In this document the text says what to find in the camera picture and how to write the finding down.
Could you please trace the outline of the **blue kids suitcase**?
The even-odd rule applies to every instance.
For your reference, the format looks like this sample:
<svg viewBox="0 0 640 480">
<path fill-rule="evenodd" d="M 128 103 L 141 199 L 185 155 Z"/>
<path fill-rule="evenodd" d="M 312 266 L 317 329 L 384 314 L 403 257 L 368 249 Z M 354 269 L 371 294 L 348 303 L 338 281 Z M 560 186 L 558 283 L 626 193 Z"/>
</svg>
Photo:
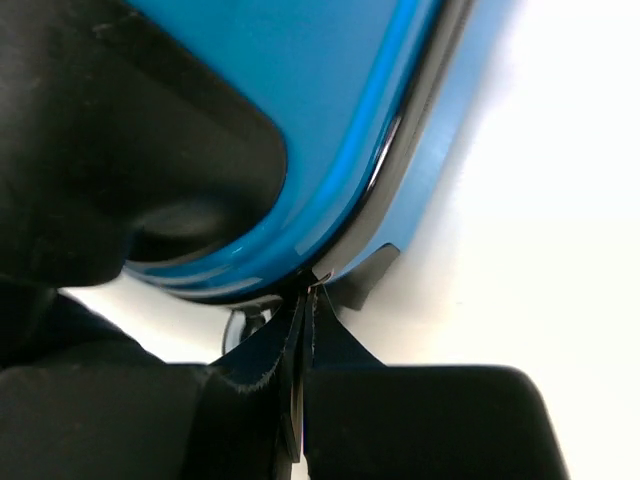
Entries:
<svg viewBox="0 0 640 480">
<path fill-rule="evenodd" d="M 419 223 L 510 1 L 5 1 L 1 352 L 121 273 L 358 310 Z"/>
</svg>

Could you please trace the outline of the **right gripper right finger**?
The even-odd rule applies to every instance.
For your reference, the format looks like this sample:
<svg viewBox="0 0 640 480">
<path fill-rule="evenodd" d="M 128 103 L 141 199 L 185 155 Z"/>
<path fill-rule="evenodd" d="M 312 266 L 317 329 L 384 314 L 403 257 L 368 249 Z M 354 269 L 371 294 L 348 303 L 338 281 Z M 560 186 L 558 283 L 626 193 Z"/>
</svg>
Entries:
<svg viewBox="0 0 640 480">
<path fill-rule="evenodd" d="M 505 366 L 388 366 L 326 291 L 304 314 L 304 454 L 313 479 L 564 479 L 532 380 Z"/>
</svg>

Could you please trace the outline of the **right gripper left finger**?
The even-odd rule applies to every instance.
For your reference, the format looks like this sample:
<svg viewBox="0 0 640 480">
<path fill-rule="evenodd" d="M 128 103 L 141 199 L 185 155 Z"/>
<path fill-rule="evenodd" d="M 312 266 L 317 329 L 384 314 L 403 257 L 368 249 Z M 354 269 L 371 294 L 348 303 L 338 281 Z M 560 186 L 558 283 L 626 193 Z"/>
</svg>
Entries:
<svg viewBox="0 0 640 480">
<path fill-rule="evenodd" d="M 66 297 L 1 305 L 5 479 L 287 479 L 300 307 L 212 364 L 167 364 Z"/>
</svg>

